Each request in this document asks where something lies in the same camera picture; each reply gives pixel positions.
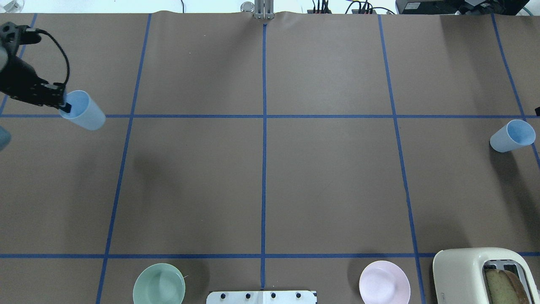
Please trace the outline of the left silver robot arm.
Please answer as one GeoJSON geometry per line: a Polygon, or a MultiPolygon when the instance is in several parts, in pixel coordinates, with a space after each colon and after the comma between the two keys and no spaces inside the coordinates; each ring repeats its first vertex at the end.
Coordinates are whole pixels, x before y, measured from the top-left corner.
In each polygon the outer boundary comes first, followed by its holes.
{"type": "Polygon", "coordinates": [[[66,85],[50,83],[38,76],[35,69],[19,56],[19,45],[1,46],[0,88],[8,98],[35,106],[49,106],[71,113],[66,102],[66,85]]]}

